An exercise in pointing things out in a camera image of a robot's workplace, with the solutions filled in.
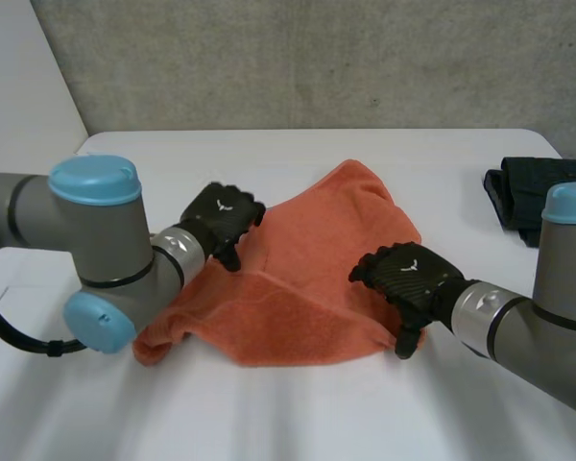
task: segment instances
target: carbon fiber hand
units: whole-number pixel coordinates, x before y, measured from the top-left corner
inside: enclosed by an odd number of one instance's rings
[[[260,226],[265,206],[234,185],[212,182],[185,209],[179,226],[196,233],[205,251],[236,272],[241,261],[234,248],[252,225]]]
[[[441,256],[419,244],[405,243],[364,255],[348,279],[362,281],[397,306],[401,330],[396,354],[409,358],[416,350],[421,330],[436,320],[431,309],[437,289],[456,278],[462,279],[463,274]]]

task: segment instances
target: dark green cloth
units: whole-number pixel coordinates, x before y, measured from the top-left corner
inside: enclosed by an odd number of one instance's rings
[[[576,160],[504,158],[500,170],[487,172],[484,188],[501,226],[518,231],[528,247],[537,247],[546,194],[561,182],[576,182]]]

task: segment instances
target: concrete wall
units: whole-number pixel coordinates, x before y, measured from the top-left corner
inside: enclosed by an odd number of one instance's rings
[[[576,157],[576,0],[33,0],[90,133],[529,128]]]

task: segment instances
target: gray robot arm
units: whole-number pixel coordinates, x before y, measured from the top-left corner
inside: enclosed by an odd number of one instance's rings
[[[81,343],[105,353],[129,344],[210,255],[238,269],[234,244],[263,214],[251,194],[213,183],[150,240],[141,184],[124,158],[71,158],[49,176],[0,174],[0,248],[72,254],[82,289],[64,320]]]
[[[576,182],[548,193],[532,299],[480,280],[417,244],[365,255],[350,274],[394,303],[408,358],[420,331],[442,322],[481,356],[576,410]]]

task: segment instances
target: light blue joint cap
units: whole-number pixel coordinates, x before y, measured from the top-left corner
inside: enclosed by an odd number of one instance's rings
[[[76,204],[116,206],[141,195],[134,164],[118,156],[78,156],[58,164],[49,174],[56,195]]]
[[[131,320],[109,301],[80,291],[70,297],[64,321],[84,345],[94,351],[116,353],[136,337]]]
[[[576,182],[551,187],[541,217],[555,224],[576,225]]]

